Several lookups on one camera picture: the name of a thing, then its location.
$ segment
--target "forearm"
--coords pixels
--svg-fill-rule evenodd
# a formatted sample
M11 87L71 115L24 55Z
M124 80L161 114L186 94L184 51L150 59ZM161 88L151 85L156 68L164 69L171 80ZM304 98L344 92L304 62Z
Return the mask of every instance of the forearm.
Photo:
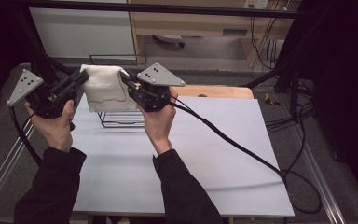
M205 189L187 170L174 149L153 159L164 198L168 224L221 224L219 212Z
M32 188L17 202L14 223L69 223L86 155L48 147Z

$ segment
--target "person's left hand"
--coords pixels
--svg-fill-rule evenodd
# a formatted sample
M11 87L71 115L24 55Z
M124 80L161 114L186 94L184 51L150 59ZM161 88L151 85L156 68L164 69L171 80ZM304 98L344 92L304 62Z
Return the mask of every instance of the person's left hand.
M30 116L34 111L30 104L25 103L25 108ZM74 101L66 102L62 115L55 119L44 119L37 115L32 116L33 125L46 138L48 145L58 150L69 152L73 143L69 123L74 119Z

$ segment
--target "black bar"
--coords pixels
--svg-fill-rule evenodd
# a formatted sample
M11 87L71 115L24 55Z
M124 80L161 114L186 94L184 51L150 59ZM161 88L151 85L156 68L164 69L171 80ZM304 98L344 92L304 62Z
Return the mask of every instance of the black bar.
M155 12L176 14L198 14L219 16L241 16L262 18L285 18L296 19L311 16L310 13L298 11L259 10L228 7L189 7L169 5L148 4L121 4L121 3L94 3L94 2L68 2L68 1L46 1L46 0L20 0L17 2L24 7L56 8L74 10L96 10L96 11L126 11L126 12Z

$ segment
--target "gray carpet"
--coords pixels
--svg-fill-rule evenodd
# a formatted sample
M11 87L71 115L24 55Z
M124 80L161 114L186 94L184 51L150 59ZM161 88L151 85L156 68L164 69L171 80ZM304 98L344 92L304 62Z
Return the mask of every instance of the gray carpet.
M191 44L190 42L186 41L186 53L181 52L183 55L178 54L178 59L188 57L187 54L192 54L193 58L205 57L206 61L208 61L209 58L216 59L221 57L223 59L230 60L236 59L237 57L242 57L241 53L238 51L238 42L231 42L231 40L228 41L225 39L219 43L217 39L205 40L205 37L202 39L198 37L192 37L190 39L192 41ZM196 51L192 51L190 48L192 45L197 46L197 40L199 41L199 46L202 46L205 43L210 43L213 46L199 47ZM265 71L255 72L252 71L252 69L249 70L249 68L246 68L245 71L241 71L240 69L236 70L236 68L233 67L230 69L226 67L225 69L219 69L219 71L214 69L206 69L210 68L210 62L214 62L214 60L207 62L204 65L204 69L200 71L199 69L193 69L191 67L192 65L188 65L187 60L176 60L175 53L166 49L178 48L177 46L159 43L151 37L146 39L146 41L148 41L148 44L146 45L148 57L154 58L154 60L160 62L161 64L163 64L162 62L166 62L168 66L165 64L163 65L169 69L174 70L174 73L185 80L187 84L237 86L239 84L247 83L253 80L255 77L261 76L263 73L265 73ZM170 56L164 57L162 52L164 49L167 51L167 55ZM208 53L211 50L217 51L217 53ZM176 61L176 63L170 65L170 60ZM241 62L246 64L244 58L241 58ZM0 100L0 164L4 161L8 151L11 149L15 140L17 139L17 135L11 123L6 106L6 100L9 98L14 85L20 76L20 73L21 67L14 69L12 71L11 77L7 81L5 87L2 89L2 99ZM282 106L265 104L264 97L266 92L270 94L271 100L273 101L280 101L280 97L289 97L289 94L281 93L280 97L278 97L278 95L274 93L271 87L273 86L275 80L275 78L272 78L268 82L264 83L261 87L253 89L255 98L259 101L260 108L265 120L283 119L287 117ZM19 120L25 120L26 114L23 110L23 104L17 105L16 109L19 111ZM310 117L307 119L305 122L305 129L307 143L309 144L318 164L323 170L326 181L328 182L330 189L333 191L333 194L337 200L337 204L345 220L347 223L358 223L358 184L353 178L351 171L345 163L336 162L333 160L331 148L325 139L317 117ZM270 140L280 167L282 169L287 168L287 166L296 156L299 149L299 143L293 133L293 130L284 129L279 132L272 133L270 135ZM39 153L42 153L43 149L46 147L46 143L40 134L35 132L31 141L35 148L38 148ZM297 171L307 179L310 179L308 168L302 159L298 161L294 167L294 171ZM14 170L12 171L0 193L0 217L13 216L14 204L31 186L35 172L36 166L34 162L28 153L23 151L19 161L17 162ZM291 200L295 205L304 209L312 209L316 206L317 201L315 194L308 185L304 184L304 182L300 181L298 178L292 177L290 175L288 177L288 183L290 186L290 191L293 194L291 196ZM324 209L322 209L319 213L312 215L303 214L297 211L295 212L296 217L289 218L288 220L290 223L330 223ZM86 217L83 215L73 215L73 219L86 220ZM235 223L282 223L282 220L264 217L254 217L252 219L250 217L244 217L235 218Z

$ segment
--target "white towel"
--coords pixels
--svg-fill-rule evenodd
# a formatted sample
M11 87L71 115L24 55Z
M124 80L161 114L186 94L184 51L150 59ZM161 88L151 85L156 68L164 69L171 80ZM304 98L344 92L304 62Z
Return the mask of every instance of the white towel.
M89 112L137 110L136 102L128 94L128 87L121 82L118 66L85 65L89 80L83 84L89 103Z

